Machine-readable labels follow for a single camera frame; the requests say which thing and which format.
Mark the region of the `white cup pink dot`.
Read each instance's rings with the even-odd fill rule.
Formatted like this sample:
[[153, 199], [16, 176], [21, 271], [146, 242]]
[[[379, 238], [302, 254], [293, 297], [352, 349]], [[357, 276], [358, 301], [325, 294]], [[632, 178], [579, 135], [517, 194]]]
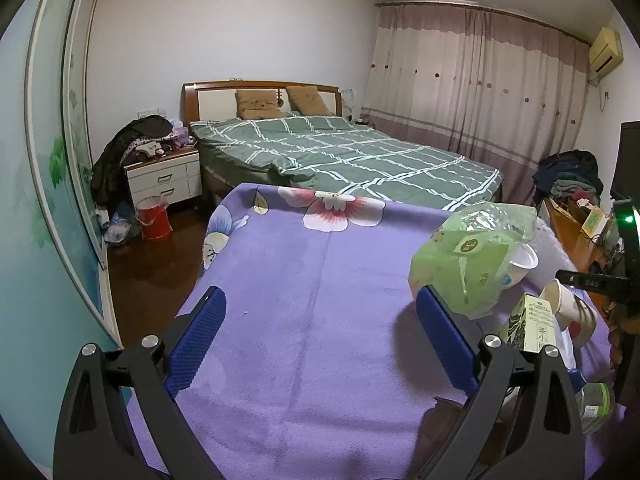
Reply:
[[588, 344], [597, 327], [593, 308], [556, 278], [544, 286], [540, 296], [550, 304], [560, 331], [568, 333], [574, 348]]

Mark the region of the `clear jar green label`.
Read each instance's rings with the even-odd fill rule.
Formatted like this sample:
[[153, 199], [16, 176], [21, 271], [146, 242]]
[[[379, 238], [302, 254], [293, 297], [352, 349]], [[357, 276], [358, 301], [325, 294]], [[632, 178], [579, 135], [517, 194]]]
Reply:
[[584, 434], [597, 431], [612, 413], [612, 393], [605, 382], [587, 382], [575, 398]]

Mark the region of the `green tea carton box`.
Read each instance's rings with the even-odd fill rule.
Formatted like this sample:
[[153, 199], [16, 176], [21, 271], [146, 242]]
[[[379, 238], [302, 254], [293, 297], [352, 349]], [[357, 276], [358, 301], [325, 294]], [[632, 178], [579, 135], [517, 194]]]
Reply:
[[545, 346], [556, 345], [554, 320], [548, 300], [523, 294], [499, 336], [516, 350], [538, 353]]

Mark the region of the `white paper bowl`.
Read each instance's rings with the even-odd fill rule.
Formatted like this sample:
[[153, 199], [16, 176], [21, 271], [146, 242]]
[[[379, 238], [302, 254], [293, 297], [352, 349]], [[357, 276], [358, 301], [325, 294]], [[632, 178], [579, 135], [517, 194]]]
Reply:
[[538, 266], [538, 256], [529, 244], [519, 244], [512, 252], [506, 277], [502, 288], [509, 289], [518, 284], [523, 278]]

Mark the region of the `green plastic tissue pack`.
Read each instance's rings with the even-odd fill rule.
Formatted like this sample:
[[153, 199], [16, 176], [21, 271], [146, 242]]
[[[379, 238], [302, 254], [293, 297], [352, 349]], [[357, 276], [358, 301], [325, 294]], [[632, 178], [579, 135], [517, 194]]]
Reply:
[[431, 286], [452, 312], [471, 320], [488, 315], [515, 249], [534, 238], [536, 218], [531, 206], [493, 202], [454, 212], [411, 259], [413, 296]]

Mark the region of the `wooden desk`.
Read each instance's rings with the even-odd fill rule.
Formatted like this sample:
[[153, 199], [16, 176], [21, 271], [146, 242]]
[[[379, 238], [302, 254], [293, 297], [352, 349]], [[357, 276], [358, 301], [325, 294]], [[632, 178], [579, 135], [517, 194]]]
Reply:
[[589, 272], [594, 262], [605, 265], [608, 260], [605, 252], [586, 237], [582, 227], [575, 220], [561, 214], [548, 198], [545, 198], [542, 204], [548, 211], [550, 228], [579, 272]]

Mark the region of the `black television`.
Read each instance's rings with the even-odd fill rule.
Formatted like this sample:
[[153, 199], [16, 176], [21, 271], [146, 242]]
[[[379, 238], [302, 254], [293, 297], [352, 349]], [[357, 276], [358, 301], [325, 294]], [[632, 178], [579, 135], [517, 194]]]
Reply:
[[640, 202], [640, 122], [620, 125], [620, 145], [611, 185], [614, 200]]

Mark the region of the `pile of dark clothes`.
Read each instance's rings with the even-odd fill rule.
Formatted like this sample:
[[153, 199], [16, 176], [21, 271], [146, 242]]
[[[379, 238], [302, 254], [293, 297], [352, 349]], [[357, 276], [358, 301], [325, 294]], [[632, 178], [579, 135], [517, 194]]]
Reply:
[[536, 206], [548, 197], [556, 202], [566, 202], [576, 192], [586, 193], [591, 203], [599, 205], [603, 192], [596, 156], [582, 150], [571, 150], [541, 159], [533, 181], [533, 203]]

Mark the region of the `painted wardrobe sliding door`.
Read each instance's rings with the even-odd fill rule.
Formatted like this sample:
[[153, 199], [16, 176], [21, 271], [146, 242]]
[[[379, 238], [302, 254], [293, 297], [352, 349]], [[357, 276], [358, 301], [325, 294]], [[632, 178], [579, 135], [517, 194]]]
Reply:
[[1, 39], [1, 409], [52, 411], [76, 351], [114, 338], [89, 183], [96, 0], [25, 0]]

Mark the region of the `pink striped curtain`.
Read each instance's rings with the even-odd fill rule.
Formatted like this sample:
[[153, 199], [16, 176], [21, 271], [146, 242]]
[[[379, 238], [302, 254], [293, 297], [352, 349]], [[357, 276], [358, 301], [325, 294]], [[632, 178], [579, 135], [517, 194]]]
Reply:
[[589, 46], [528, 18], [447, 3], [381, 6], [361, 115], [397, 139], [498, 169], [528, 203], [541, 159], [574, 148]]

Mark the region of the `purple floral table cloth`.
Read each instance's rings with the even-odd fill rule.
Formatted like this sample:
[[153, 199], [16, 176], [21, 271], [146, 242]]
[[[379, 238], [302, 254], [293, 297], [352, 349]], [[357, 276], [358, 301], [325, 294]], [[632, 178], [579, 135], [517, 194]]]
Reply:
[[311, 195], [242, 184], [207, 231], [227, 314], [178, 407], [228, 479], [405, 479], [436, 396], [462, 404], [416, 318], [411, 258], [446, 212], [377, 204], [342, 224]]

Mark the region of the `white bedside cabinet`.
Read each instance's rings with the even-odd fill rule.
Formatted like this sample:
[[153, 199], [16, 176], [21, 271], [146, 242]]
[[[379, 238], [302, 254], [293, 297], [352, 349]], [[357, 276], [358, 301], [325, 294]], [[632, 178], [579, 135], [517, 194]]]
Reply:
[[162, 196], [169, 205], [202, 195], [200, 153], [185, 148], [168, 156], [125, 167], [132, 203]]

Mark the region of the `black clothes on cabinet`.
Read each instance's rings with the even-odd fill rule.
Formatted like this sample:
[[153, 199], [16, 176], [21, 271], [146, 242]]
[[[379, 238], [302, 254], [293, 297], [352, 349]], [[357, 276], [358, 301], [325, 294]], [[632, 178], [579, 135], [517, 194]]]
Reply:
[[124, 160], [134, 151], [131, 147], [136, 141], [142, 143], [156, 141], [168, 136], [172, 125], [160, 115], [150, 115], [133, 120], [115, 134], [91, 170], [90, 191], [96, 204], [110, 214], [128, 200], [127, 177]]

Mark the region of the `left brown pillow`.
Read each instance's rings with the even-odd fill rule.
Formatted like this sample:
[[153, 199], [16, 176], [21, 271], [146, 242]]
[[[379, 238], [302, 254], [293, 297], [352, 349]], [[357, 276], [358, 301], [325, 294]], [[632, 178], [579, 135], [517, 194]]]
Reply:
[[236, 116], [243, 120], [282, 118], [276, 90], [239, 89], [235, 91]]

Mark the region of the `brown pillow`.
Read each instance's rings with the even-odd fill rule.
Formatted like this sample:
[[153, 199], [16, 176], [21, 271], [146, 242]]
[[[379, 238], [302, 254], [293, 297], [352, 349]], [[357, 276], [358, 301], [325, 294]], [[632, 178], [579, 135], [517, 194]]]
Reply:
[[331, 116], [316, 86], [288, 86], [285, 88], [293, 110], [305, 116]]
[[236, 116], [243, 120], [282, 118], [276, 90], [239, 89], [235, 91]]

